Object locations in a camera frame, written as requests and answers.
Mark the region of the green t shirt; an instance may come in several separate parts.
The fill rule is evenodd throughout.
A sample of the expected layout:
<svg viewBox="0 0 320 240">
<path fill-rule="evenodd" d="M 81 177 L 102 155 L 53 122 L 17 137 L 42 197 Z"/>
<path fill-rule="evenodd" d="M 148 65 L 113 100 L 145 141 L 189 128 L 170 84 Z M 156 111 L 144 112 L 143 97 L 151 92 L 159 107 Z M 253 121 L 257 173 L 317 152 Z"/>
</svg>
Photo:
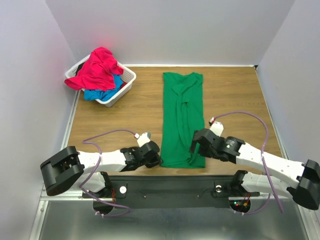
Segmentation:
<svg viewBox="0 0 320 240">
<path fill-rule="evenodd" d="M 200 73 L 163 73 L 161 166 L 202 169 L 203 156 L 190 152 L 195 131 L 205 127 L 203 81 Z"/>
</svg>

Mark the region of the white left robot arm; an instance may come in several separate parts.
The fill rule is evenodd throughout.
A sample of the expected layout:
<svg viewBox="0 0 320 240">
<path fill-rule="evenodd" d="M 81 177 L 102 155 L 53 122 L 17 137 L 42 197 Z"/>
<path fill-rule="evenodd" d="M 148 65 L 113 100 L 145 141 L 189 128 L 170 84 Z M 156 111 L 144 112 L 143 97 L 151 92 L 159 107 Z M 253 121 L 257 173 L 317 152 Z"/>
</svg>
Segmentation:
<svg viewBox="0 0 320 240">
<path fill-rule="evenodd" d="M 124 147 L 111 152 L 78 151 L 67 146 L 40 165 L 46 194 L 60 195 L 70 189 L 85 189 L 106 197 L 111 193 L 108 172 L 130 172 L 145 166 L 161 165 L 159 146 L 151 140 L 149 132 L 134 134 L 137 146 Z"/>
</svg>

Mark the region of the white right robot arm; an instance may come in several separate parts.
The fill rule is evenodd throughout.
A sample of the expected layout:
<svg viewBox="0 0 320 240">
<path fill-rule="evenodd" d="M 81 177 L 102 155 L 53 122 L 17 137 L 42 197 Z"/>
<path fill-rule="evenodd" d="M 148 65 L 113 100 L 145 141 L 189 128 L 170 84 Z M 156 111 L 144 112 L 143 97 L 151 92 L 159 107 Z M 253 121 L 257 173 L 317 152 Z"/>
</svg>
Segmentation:
<svg viewBox="0 0 320 240">
<path fill-rule="evenodd" d="M 235 180 L 230 182 L 233 194 L 268 193 L 292 199 L 309 210 L 319 209 L 320 165 L 317 162 L 309 159 L 303 163 L 262 152 L 242 139 L 222 137 L 223 130 L 220 122 L 196 130 L 189 151 L 262 172 L 238 171 Z"/>
</svg>

